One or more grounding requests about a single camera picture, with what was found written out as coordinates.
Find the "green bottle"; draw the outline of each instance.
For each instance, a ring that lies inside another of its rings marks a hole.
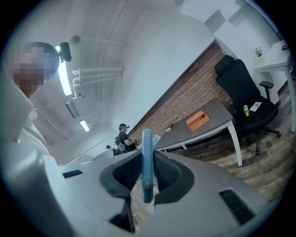
[[[244,105],[244,113],[248,117],[250,115],[250,111],[248,109],[248,106]]]

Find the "white wall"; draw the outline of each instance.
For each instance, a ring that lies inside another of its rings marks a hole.
[[[111,142],[111,138],[114,140],[115,136],[113,137],[113,135],[114,132],[109,125],[106,125],[101,129],[90,130],[79,137],[74,137],[56,146],[49,146],[49,151],[57,164],[66,164],[97,144],[95,148],[86,154],[89,156],[98,155],[105,150],[106,145]]]
[[[228,20],[244,4],[243,0],[184,0],[176,11],[205,22],[215,11],[220,10]]]
[[[112,97],[111,127],[132,129],[183,74],[214,37],[191,17],[146,10],[134,27],[122,55],[123,78]]]
[[[161,10],[172,10],[182,2],[183,0],[136,0],[136,3],[142,5],[145,9],[155,8]]]
[[[244,5],[229,22],[249,42],[252,49],[261,47],[263,57],[271,46],[279,41],[268,23],[248,4]],[[272,77],[274,82],[273,90],[275,91],[278,91],[287,80],[284,72],[274,72]]]
[[[235,26],[227,21],[223,23],[214,35],[236,55],[236,58],[239,58],[244,62],[261,95],[266,98],[265,89],[259,85],[260,82],[265,80],[265,78],[254,69],[257,63],[257,57],[250,42],[236,29]],[[274,104],[278,102],[278,94],[276,90],[270,91],[270,97]]]

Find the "ceiling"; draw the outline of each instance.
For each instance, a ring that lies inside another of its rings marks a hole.
[[[78,45],[70,44],[72,61],[67,74],[74,95],[72,70],[121,67],[121,55],[129,35],[145,9],[171,8],[173,0],[52,0],[41,3],[16,31],[13,42],[46,42],[53,46],[78,35]],[[65,106],[59,76],[56,73],[33,95],[38,111],[35,126],[49,145],[84,132],[79,121],[90,129],[108,123],[114,83],[120,77],[81,87],[83,96],[74,100],[79,117],[74,119]]]

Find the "black office chair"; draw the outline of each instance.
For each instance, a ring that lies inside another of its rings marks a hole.
[[[260,95],[260,91],[255,86],[242,60],[234,60],[231,56],[226,55],[214,68],[218,74],[217,83],[229,94],[236,109],[234,118],[242,128],[239,137],[255,132],[256,155],[260,155],[259,131],[276,133],[277,137],[281,137],[280,132],[266,127],[278,114],[278,108],[270,102],[268,91],[273,87],[273,83],[270,81],[260,83],[266,91],[267,99],[265,99]],[[250,109],[255,102],[261,102],[262,104],[256,112],[250,111],[250,115],[247,117],[244,114],[243,106],[247,105]]]

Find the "red brick wall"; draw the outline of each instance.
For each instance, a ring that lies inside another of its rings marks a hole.
[[[162,136],[170,124],[175,124],[213,98],[228,108],[228,94],[216,83],[214,66],[223,58],[221,48],[213,43],[171,86],[160,100],[129,132],[133,139],[142,140],[142,130],[152,129]]]

